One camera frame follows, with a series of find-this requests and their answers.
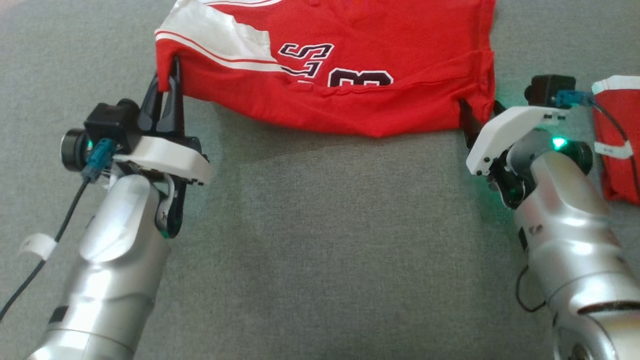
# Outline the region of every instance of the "red jersey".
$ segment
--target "red jersey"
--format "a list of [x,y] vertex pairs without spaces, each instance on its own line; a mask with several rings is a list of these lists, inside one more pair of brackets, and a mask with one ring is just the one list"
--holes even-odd
[[257,120],[389,136],[486,122],[495,0],[178,0],[156,31],[159,87]]
[[613,117],[593,108],[594,149],[604,163],[604,196],[640,205],[640,76],[612,76],[591,89],[598,106]]

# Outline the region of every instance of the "gray fabric surface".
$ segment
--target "gray fabric surface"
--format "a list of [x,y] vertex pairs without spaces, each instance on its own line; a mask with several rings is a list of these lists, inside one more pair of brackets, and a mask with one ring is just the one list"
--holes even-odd
[[[0,14],[1,302],[37,262],[16,255],[22,239],[54,234],[79,186],[59,163],[61,135],[98,102],[142,100],[153,30],[171,6],[27,0]],[[636,0],[501,1],[498,98],[524,104],[535,74],[572,74],[581,89],[640,74],[639,12]],[[511,215],[465,171],[459,132],[371,140],[279,129],[193,99],[185,110],[218,174],[188,193],[136,359],[552,359],[550,315],[513,297],[524,261]],[[592,140],[589,112],[574,110],[561,131]],[[104,193],[87,191],[0,323],[0,359],[36,345]],[[640,270],[640,210],[611,205]]]

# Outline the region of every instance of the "printed number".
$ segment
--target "printed number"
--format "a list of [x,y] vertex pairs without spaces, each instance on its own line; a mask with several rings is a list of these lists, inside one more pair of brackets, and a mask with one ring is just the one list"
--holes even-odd
[[349,69],[335,68],[329,73],[329,86],[341,86],[344,83],[352,85],[389,85],[394,82],[394,78],[384,70],[355,71]]
[[[309,60],[321,60],[329,57],[331,50],[333,50],[333,44],[316,44],[300,47],[298,44],[288,42],[278,50],[278,54],[296,59],[305,59],[308,57]],[[320,69],[320,65],[322,65],[322,61],[307,61],[303,66],[303,70],[294,70],[286,66],[282,66],[281,68],[293,76],[314,78]]]

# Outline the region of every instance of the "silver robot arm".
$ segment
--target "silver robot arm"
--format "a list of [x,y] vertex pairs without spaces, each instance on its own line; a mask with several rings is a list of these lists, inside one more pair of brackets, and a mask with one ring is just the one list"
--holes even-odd
[[531,172],[536,188],[514,218],[553,314],[554,359],[640,359],[640,284],[607,204],[564,154],[546,152]]
[[156,226],[160,194],[118,179],[91,220],[64,296],[29,360],[132,359],[170,248]]
[[[84,129],[65,135],[65,167],[84,169],[83,176],[88,168],[97,169],[93,180],[102,171],[110,177],[110,189],[84,232],[64,295],[28,360],[133,358],[170,253],[167,238],[182,224],[186,186],[208,184],[212,176],[199,140],[184,135],[177,60],[170,84],[162,115],[163,95],[154,78],[140,109],[127,99],[116,106],[99,104]],[[118,150],[110,166],[88,166],[105,139]],[[167,193],[155,186],[160,182],[168,185]]]
[[554,359],[640,359],[640,282],[586,177],[593,155],[585,143],[538,128],[565,120],[565,97],[586,104],[574,86],[573,78],[535,77],[525,92],[532,106],[497,103],[484,126],[461,101],[467,168],[514,210],[528,269],[553,316]]

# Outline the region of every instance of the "cable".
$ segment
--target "cable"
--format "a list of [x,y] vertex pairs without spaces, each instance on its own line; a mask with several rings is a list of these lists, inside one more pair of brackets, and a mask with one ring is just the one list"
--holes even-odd
[[[620,126],[616,118],[614,118],[613,115],[611,115],[611,113],[607,111],[607,109],[603,108],[600,104],[598,104],[598,102],[596,102],[595,99],[592,98],[590,100],[591,100],[591,105],[594,108],[596,108],[599,112],[601,112],[602,115],[604,115],[607,119],[609,119],[609,122],[611,122],[611,125],[613,125],[613,127],[615,127],[616,130],[618,130],[618,133],[622,137],[622,140],[624,142],[629,141],[627,134],[625,133],[624,129],[622,129],[622,127]],[[631,154],[631,156],[629,156],[629,160],[631,161],[631,173],[633,174],[634,185],[636,187],[636,197],[638,198],[638,201],[640,201],[640,179],[638,178],[638,170],[637,170],[636,160],[634,159],[633,153]]]
[[527,273],[527,271],[529,271],[529,265],[526,265],[522,271],[520,272],[520,274],[518,275],[518,279],[516,279],[516,300],[518,301],[518,304],[520,304],[520,307],[522,307],[522,309],[524,309],[524,311],[527,311],[528,313],[535,313],[536,311],[542,309],[543,307],[545,307],[547,305],[546,301],[543,301],[542,304],[534,307],[534,308],[529,308],[527,307],[523,302],[522,299],[520,298],[520,281],[522,280],[522,277],[524,276],[524,274]]
[[[73,215],[74,210],[76,209],[76,206],[78,205],[78,201],[80,201],[80,197],[84,193],[84,190],[86,189],[86,186],[89,184],[90,181],[91,181],[91,179],[88,178],[88,177],[83,179],[82,185],[80,186],[80,189],[78,189],[78,191],[76,193],[76,197],[74,197],[74,200],[71,202],[71,206],[69,206],[69,210],[67,211],[67,215],[65,216],[64,221],[62,221],[62,225],[60,225],[60,230],[58,231],[58,234],[56,235],[56,238],[54,239],[54,241],[56,243],[60,242],[60,239],[62,238],[62,234],[65,233],[65,230],[67,229],[67,225],[69,225],[69,221],[71,220],[71,215]],[[22,283],[22,285],[20,285],[18,290],[16,290],[16,292],[13,293],[13,295],[9,298],[9,301],[6,302],[6,304],[2,308],[2,311],[0,311],[0,322],[2,322],[4,316],[6,315],[7,311],[9,310],[9,307],[11,307],[11,305],[16,301],[16,299],[18,299],[20,294],[22,294],[22,292],[27,288],[27,286],[29,286],[31,281],[36,277],[36,275],[38,275],[38,272],[40,272],[40,270],[42,269],[42,267],[44,266],[45,263],[46,263],[45,260],[41,260],[38,263],[38,265],[36,266],[36,268],[33,269],[31,274],[29,275],[29,277],[27,277],[27,279]]]

